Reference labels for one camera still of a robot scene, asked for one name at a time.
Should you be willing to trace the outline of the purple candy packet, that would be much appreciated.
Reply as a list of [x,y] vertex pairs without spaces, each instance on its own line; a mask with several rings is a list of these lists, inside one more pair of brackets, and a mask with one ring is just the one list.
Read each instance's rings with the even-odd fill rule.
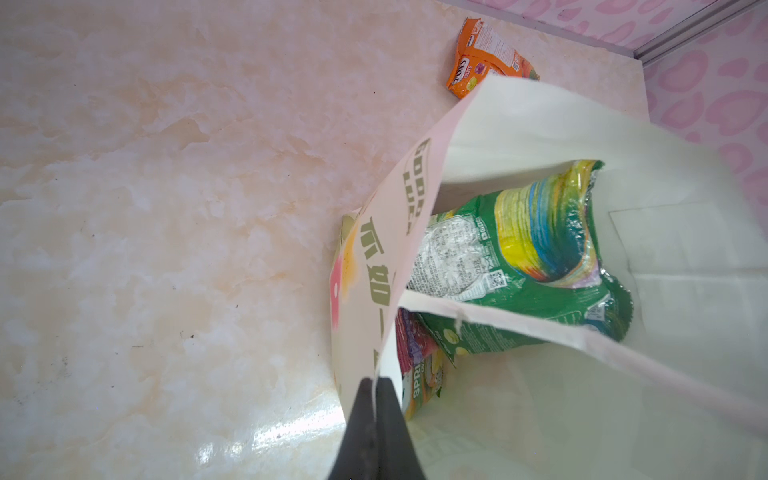
[[397,357],[403,379],[413,366],[440,349],[415,313],[399,308],[395,328]]

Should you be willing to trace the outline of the orange snack packet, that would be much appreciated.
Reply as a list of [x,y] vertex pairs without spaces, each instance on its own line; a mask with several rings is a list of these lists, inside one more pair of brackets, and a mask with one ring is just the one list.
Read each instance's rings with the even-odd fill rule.
[[457,38],[446,87],[462,99],[489,75],[540,79],[533,65],[486,21],[467,18]]

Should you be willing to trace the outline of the white paper bag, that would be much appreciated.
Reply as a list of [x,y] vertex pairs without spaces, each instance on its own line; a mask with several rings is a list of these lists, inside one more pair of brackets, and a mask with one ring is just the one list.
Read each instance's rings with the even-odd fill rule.
[[763,479],[767,236],[719,156],[495,76],[343,221],[334,479]]

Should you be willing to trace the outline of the green candy packet bottom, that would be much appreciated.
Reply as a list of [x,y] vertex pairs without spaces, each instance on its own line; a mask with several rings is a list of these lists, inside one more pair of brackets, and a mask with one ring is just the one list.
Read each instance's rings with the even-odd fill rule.
[[561,173],[433,215],[408,289],[622,341],[634,305],[602,266],[591,211],[603,165],[574,161]]

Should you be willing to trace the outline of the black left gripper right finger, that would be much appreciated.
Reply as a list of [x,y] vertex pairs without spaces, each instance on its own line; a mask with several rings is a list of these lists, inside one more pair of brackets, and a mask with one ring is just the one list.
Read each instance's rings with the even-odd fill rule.
[[376,479],[425,480],[401,412],[399,397],[389,378],[377,379],[374,413],[377,434]]

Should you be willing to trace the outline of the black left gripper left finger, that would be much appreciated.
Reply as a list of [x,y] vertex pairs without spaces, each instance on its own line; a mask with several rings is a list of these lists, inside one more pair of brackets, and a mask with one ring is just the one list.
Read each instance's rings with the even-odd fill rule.
[[372,393],[373,381],[360,381],[331,480],[375,479],[378,471],[378,434]]

